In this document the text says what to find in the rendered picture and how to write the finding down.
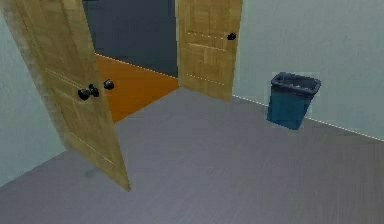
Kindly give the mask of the light wooden room door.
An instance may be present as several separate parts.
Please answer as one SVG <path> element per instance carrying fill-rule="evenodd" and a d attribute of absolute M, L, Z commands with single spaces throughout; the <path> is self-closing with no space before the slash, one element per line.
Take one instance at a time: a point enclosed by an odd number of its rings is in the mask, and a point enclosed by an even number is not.
<path fill-rule="evenodd" d="M 60 140 L 124 190 L 130 183 L 82 0 L 0 0 Z M 100 95 L 81 100 L 94 84 Z"/>
<path fill-rule="evenodd" d="M 230 101 L 243 0 L 178 0 L 182 87 Z M 235 40 L 227 40 L 236 33 Z"/>

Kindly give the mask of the blue waste bin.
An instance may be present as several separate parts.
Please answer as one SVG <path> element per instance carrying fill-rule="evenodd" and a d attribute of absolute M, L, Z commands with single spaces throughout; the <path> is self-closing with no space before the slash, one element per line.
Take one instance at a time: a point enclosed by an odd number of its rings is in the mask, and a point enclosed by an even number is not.
<path fill-rule="evenodd" d="M 316 78 L 280 72 L 271 80 L 267 120 L 298 130 L 321 81 Z"/>

